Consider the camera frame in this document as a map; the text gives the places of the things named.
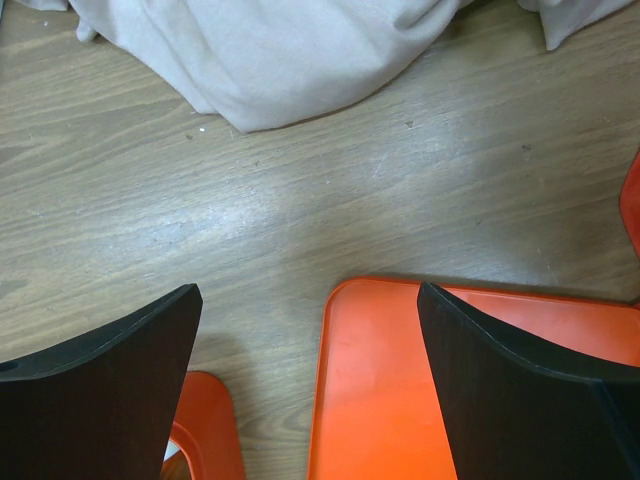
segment wooden surface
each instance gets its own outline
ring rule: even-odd
[[[547,54],[536,15],[481,1],[371,98],[250,135],[76,22],[0,24],[0,360],[197,282],[191,365],[230,388],[249,478],[302,479],[341,280],[640,292],[640,4]]]

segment black object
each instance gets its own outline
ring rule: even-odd
[[[422,285],[418,309],[459,480],[640,479],[640,369],[560,347],[436,285]]]
[[[0,364],[0,478],[158,479],[201,308],[185,285]]]

